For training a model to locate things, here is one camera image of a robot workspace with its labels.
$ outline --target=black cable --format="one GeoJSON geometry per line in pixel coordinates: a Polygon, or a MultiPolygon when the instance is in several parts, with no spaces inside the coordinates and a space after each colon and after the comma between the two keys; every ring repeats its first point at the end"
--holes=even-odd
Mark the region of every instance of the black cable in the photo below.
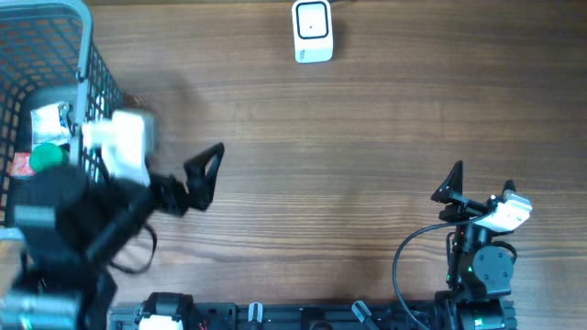
{"type": "Polygon", "coordinates": [[[114,261],[110,261],[110,267],[125,272],[126,274],[136,275],[142,274],[150,268],[150,264],[153,262],[153,257],[155,256],[155,250],[157,249],[157,234],[155,234],[155,229],[153,229],[150,225],[145,225],[145,229],[149,232],[150,237],[153,240],[153,247],[150,252],[150,258],[147,264],[139,269],[132,269],[128,266],[123,266],[120,264],[115,263],[114,261]]]}
{"type": "Polygon", "coordinates": [[[454,235],[455,232],[449,233],[447,235],[447,263],[450,264],[450,237],[454,235]]]}
{"type": "Polygon", "coordinates": [[[494,247],[505,248],[512,252],[512,263],[515,264],[515,261],[517,260],[517,251],[515,251],[515,247],[513,245],[505,243],[503,241],[494,241],[491,245],[493,245],[494,247]]]}
{"type": "Polygon", "coordinates": [[[109,186],[112,183],[112,180],[110,178],[110,173],[108,172],[108,168],[106,167],[106,165],[104,164],[104,161],[102,160],[102,157],[100,157],[96,163],[95,163],[95,167],[97,171],[100,171],[100,174],[102,174],[102,179],[104,180],[104,184],[106,186],[109,186]]]}
{"type": "Polygon", "coordinates": [[[456,223],[446,223],[446,224],[438,224],[438,225],[431,225],[428,226],[426,228],[422,228],[419,229],[417,231],[415,231],[412,235],[408,236],[404,242],[402,242],[402,244],[400,244],[400,247],[397,248],[397,251],[395,252],[395,257],[393,257],[393,268],[392,268],[392,280],[393,280],[393,289],[395,290],[395,295],[397,296],[397,299],[400,301],[400,304],[402,305],[402,307],[404,307],[405,312],[418,324],[420,325],[420,327],[422,327],[425,330],[430,330],[428,329],[427,326],[425,326],[422,322],[420,322],[420,320],[416,319],[414,314],[412,313],[412,311],[410,311],[410,308],[407,306],[407,303],[405,303],[404,297],[402,296],[402,293],[400,292],[400,288],[399,285],[397,284],[397,261],[400,258],[400,254],[402,253],[402,250],[405,248],[405,246],[416,236],[423,234],[425,232],[429,232],[431,230],[436,230],[436,229],[440,229],[440,228],[444,228],[444,227],[448,227],[448,226],[464,226],[464,225],[469,225],[472,223],[475,223],[477,221],[481,221],[482,219],[484,219],[485,217],[487,217],[489,214],[483,215],[483,216],[478,216],[472,219],[469,219],[467,221],[460,221],[460,222],[456,222],[456,223]]]}

